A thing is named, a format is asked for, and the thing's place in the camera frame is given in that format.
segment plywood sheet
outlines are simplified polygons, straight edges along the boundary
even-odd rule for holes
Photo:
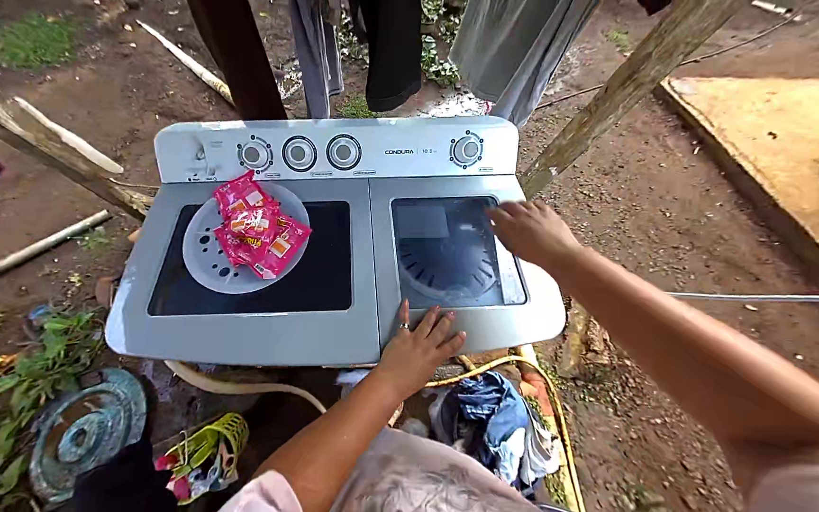
[[[819,79],[671,78],[663,88],[819,245]]]

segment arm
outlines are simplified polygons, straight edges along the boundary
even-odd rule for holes
[[[404,301],[401,321],[409,323],[409,311]],[[275,470],[290,482],[304,511],[328,511],[359,456],[388,425],[400,402],[422,389],[435,368],[461,349],[465,332],[448,339],[453,318],[448,313],[438,320],[438,308],[432,308],[415,330],[400,329],[375,369],[271,454],[256,475]]]
[[[773,466],[819,460],[819,383],[721,321],[584,248],[543,203],[491,210],[495,232],[545,269],[722,445],[745,492]]]

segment white hose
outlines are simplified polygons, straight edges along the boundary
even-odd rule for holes
[[[731,295],[726,293],[684,293],[667,292],[672,297],[682,299],[702,299],[709,301],[739,302],[819,302],[819,295]]]
[[[292,393],[305,398],[322,414],[327,413],[327,408],[308,391],[289,384],[277,383],[229,383],[219,381],[200,373],[198,370],[178,361],[164,361],[166,366],[178,375],[183,381],[203,389],[209,393],[217,394],[258,394],[258,393]]]

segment person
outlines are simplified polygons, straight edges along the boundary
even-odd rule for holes
[[[541,202],[488,212],[500,241],[552,275],[722,446],[746,508],[819,510],[819,383],[776,353],[582,246]],[[402,320],[409,306],[401,305]],[[401,328],[344,399],[272,454],[221,509],[534,510],[474,459],[387,428],[457,354],[464,332],[432,308]]]

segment washing machine control panel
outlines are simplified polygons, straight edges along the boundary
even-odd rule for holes
[[[177,123],[155,138],[164,183],[514,174],[517,146],[493,117]]]

